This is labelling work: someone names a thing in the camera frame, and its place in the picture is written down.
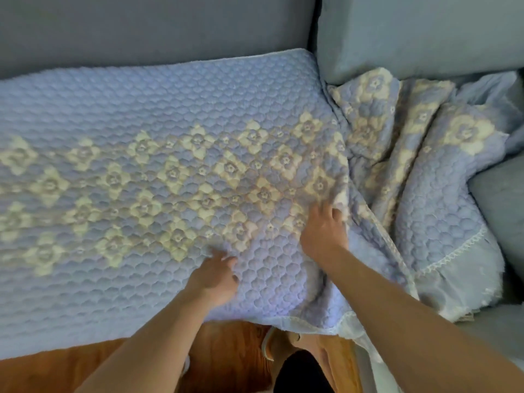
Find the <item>forearm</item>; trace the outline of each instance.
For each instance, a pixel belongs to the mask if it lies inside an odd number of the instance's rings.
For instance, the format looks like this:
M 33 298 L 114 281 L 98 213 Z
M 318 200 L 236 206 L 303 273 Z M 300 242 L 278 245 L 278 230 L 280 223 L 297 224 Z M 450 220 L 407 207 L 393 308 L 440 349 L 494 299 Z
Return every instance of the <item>forearm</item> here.
M 76 393 L 173 393 L 187 353 L 209 310 L 207 298 L 181 291 L 89 376 Z
M 316 259 L 348 300 L 406 393 L 514 392 L 524 374 L 342 247 Z

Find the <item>lace edge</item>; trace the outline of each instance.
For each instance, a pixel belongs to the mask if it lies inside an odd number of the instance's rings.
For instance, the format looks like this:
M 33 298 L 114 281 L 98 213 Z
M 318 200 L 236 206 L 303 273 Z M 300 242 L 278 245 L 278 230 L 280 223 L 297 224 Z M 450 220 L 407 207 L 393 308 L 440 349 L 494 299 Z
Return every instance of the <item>lace edge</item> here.
M 463 254 L 467 250 L 469 250 L 473 244 L 480 241 L 484 235 L 487 233 L 488 228 L 486 225 L 483 225 L 481 229 L 474 234 L 472 237 L 470 237 L 468 240 L 466 240 L 459 248 L 457 248 L 455 251 L 451 252 L 450 254 L 446 255 L 444 258 L 439 260 L 438 262 L 435 262 L 434 264 L 431 264 L 427 267 L 425 267 L 422 270 L 419 270 L 415 273 L 415 278 L 425 276 L 431 272 L 434 272 L 438 269 L 440 269 L 442 266 L 450 263 L 453 259 L 455 259 L 457 256 Z

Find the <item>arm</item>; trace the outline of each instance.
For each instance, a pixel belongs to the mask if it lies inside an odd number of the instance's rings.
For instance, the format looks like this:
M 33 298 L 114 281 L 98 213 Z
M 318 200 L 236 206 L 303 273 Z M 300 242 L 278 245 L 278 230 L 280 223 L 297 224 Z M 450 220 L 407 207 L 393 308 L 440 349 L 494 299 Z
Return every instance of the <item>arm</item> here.
M 208 312 L 235 295 L 236 258 L 216 252 L 186 287 L 80 386 L 76 393 L 173 393 L 186 356 Z
M 340 211 L 314 204 L 300 238 L 335 283 L 406 393 L 516 392 L 524 374 L 347 250 Z

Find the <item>black pants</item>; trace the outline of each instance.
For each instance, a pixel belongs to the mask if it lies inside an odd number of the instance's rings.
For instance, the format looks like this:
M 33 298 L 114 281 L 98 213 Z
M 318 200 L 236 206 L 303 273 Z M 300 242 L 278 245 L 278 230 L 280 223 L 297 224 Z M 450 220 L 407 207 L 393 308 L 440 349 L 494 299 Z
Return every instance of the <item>black pants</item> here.
M 273 393 L 334 393 L 324 376 L 322 368 L 311 353 L 299 350 L 293 353 L 282 366 L 275 381 Z

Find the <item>hand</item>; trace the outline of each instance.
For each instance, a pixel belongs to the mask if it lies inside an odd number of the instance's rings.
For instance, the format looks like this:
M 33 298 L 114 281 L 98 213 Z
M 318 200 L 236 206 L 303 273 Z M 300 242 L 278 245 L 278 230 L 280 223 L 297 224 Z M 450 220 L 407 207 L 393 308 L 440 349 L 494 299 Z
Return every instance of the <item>hand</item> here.
M 348 248 L 347 233 L 342 222 L 342 212 L 324 201 L 309 208 L 308 222 L 300 236 L 304 253 L 319 263 L 327 250 L 334 246 Z
M 204 259 L 202 265 L 193 271 L 184 291 L 204 297 L 210 309 L 228 303 L 239 288 L 239 279 L 232 268 L 237 262 L 235 257 L 227 257 L 226 252 L 213 250 L 211 258 Z

